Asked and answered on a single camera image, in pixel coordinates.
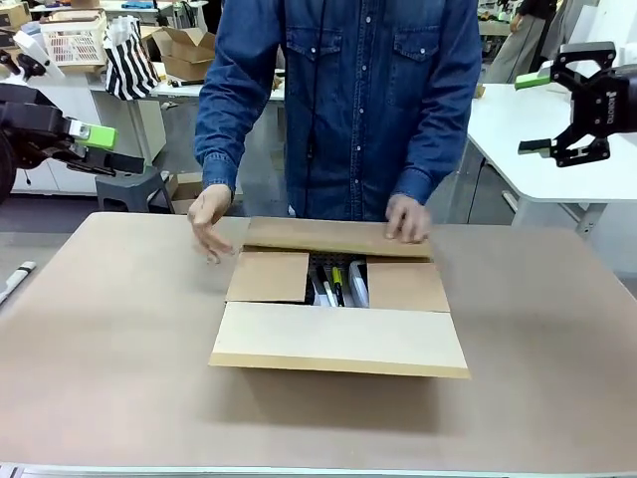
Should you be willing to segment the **person's left hand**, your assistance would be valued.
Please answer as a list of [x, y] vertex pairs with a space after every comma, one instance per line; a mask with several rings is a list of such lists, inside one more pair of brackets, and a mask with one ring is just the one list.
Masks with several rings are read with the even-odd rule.
[[404, 194], [390, 197], [386, 208], [386, 232], [388, 239], [405, 244], [422, 243], [431, 227], [431, 216], [424, 205]]

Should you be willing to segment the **person's right hand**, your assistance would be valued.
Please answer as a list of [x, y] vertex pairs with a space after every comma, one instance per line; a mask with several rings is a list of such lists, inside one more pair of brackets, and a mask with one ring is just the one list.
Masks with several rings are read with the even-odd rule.
[[232, 203], [232, 191], [225, 184], [212, 184], [202, 190], [189, 206], [187, 218], [201, 252], [209, 262], [219, 264], [222, 255], [232, 255], [232, 244], [214, 229]]

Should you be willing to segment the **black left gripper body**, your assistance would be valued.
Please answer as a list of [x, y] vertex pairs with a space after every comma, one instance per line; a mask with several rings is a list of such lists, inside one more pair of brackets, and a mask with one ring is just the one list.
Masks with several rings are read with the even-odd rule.
[[65, 142], [65, 117], [54, 106], [3, 103], [1, 138], [17, 167], [36, 167], [48, 148]]

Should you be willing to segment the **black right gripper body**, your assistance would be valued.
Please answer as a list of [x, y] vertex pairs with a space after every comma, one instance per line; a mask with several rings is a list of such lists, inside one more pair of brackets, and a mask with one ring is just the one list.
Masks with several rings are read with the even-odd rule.
[[609, 137], [636, 131], [636, 66], [579, 76], [571, 93], [571, 126], [581, 136]]

